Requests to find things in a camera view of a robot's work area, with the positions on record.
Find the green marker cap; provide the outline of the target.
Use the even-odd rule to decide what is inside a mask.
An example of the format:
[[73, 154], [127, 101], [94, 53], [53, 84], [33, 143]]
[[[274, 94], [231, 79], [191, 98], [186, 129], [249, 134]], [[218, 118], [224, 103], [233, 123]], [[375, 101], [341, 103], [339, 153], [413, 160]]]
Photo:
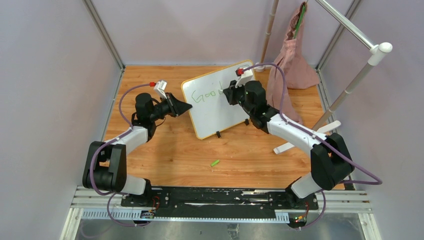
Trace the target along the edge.
[[212, 163], [210, 164], [210, 166], [211, 166], [211, 167], [214, 167], [214, 166], [216, 166], [219, 162], [220, 162], [220, 160], [219, 160], [219, 159], [217, 159], [216, 161], [212, 162]]

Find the yellow framed whiteboard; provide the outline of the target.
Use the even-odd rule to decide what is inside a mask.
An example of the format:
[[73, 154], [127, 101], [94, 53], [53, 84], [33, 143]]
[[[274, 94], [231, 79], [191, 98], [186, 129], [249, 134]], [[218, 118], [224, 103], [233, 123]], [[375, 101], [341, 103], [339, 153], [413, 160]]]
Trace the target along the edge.
[[237, 62], [181, 84], [185, 102], [192, 105], [189, 115], [198, 139], [208, 138], [217, 131], [221, 133], [249, 118], [239, 105], [229, 105], [225, 95], [219, 92], [219, 89], [228, 88], [231, 81], [238, 79], [236, 69], [243, 65], [252, 66], [253, 62]]

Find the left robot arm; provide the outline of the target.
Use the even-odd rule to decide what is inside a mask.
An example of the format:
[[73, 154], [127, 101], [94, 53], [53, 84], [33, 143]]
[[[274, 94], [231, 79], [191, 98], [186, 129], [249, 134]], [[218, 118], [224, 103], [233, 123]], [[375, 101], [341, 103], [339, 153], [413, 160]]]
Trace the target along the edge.
[[163, 120], [166, 116], [176, 118], [192, 107], [170, 92], [165, 93], [160, 101], [149, 93], [138, 94], [128, 130], [108, 141], [93, 141], [89, 145], [82, 185], [102, 196], [134, 196], [140, 206], [149, 206], [153, 201], [151, 182], [127, 173], [127, 156], [153, 138], [157, 120]]

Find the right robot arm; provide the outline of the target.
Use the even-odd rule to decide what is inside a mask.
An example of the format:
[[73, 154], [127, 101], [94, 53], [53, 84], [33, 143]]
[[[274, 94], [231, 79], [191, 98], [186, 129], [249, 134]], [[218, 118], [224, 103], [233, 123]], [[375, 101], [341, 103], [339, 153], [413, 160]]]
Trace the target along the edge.
[[259, 81], [236, 86], [233, 80], [223, 94], [230, 105], [241, 106], [257, 129], [286, 140], [310, 157], [310, 172], [285, 188], [285, 201], [290, 208], [298, 209], [307, 197], [320, 190], [332, 190], [355, 169], [341, 135], [319, 133], [290, 120], [267, 103], [266, 91]]

